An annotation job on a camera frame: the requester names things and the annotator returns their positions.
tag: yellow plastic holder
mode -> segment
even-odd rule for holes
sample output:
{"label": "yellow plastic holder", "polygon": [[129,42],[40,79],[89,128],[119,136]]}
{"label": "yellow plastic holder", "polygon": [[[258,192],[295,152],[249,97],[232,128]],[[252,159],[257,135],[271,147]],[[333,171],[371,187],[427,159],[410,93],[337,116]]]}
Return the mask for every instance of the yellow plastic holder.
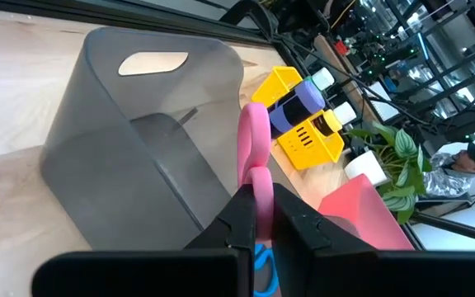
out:
{"label": "yellow plastic holder", "polygon": [[[302,77],[295,68],[276,66],[252,95],[252,102],[271,106],[301,81]],[[317,112],[278,138],[278,144],[298,170],[336,163],[341,156],[344,149],[342,137],[338,133],[326,137],[312,123],[312,120],[323,114],[324,111]]]}

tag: person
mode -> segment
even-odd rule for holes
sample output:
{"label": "person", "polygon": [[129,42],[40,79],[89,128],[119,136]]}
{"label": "person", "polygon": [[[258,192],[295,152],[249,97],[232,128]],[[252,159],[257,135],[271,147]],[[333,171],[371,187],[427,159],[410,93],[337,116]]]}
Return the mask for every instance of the person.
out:
{"label": "person", "polygon": [[430,160],[431,172],[423,172],[426,195],[421,198],[459,197],[466,193],[475,177],[475,144],[452,155],[436,153]]}

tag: blue scissors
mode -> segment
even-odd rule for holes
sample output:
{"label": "blue scissors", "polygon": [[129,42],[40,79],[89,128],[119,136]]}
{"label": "blue scissors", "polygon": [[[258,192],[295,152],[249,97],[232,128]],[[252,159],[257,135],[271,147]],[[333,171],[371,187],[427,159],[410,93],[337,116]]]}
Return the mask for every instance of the blue scissors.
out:
{"label": "blue scissors", "polygon": [[263,250],[263,244],[257,244],[254,249],[254,256],[256,258],[256,260],[254,261],[254,270],[258,271],[263,268],[263,266],[267,262],[267,258],[270,258],[270,262],[272,263],[272,278],[270,279],[270,284],[267,290],[265,290],[264,292],[254,291],[254,297],[272,296],[276,292],[276,290],[278,290],[279,284],[278,273],[276,272],[276,267],[274,264],[274,254],[272,253],[272,249],[267,248],[263,252],[261,252],[261,250]]}

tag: white pot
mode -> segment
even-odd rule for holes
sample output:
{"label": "white pot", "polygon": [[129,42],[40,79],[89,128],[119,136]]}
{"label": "white pot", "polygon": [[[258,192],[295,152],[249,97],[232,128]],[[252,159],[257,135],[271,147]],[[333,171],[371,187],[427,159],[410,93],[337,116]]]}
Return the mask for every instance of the white pot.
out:
{"label": "white pot", "polygon": [[353,161],[347,164],[344,171],[349,179],[365,174],[374,186],[382,185],[388,181],[384,170],[380,167],[379,161],[377,161],[375,153],[371,150],[354,158]]}

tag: scissor handle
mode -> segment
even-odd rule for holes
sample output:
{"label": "scissor handle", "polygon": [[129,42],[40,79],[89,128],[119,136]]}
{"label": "scissor handle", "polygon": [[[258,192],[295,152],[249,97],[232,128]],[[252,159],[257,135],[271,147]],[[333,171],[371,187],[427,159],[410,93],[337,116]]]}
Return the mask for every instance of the scissor handle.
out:
{"label": "scissor handle", "polygon": [[256,236],[270,238],[274,215],[274,189],[269,168],[269,113],[261,103],[243,107],[237,127],[237,183],[252,184],[256,197]]}

